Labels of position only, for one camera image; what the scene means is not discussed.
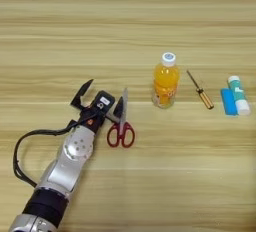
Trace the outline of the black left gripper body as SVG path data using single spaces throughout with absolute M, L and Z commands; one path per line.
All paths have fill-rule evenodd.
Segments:
M 120 118 L 116 117 L 110 111 L 104 113 L 98 108 L 91 107 L 81 111 L 78 124 L 96 133 L 101 128 L 106 119 L 113 123 L 120 122 Z

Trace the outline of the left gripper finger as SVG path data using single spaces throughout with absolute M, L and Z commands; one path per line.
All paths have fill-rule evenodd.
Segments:
M 76 95 L 74 96 L 73 100 L 71 101 L 70 105 L 77 109 L 83 109 L 84 106 L 82 105 L 81 97 L 86 93 L 86 91 L 89 89 L 90 85 L 92 84 L 93 80 L 89 80 L 86 83 L 84 83 Z
M 113 114 L 115 117 L 117 117 L 117 118 L 122 117 L 123 107 L 124 107 L 124 101 L 123 101 L 123 98 L 120 98 L 117 102 L 117 105 L 116 105 L 114 111 L 113 111 Z

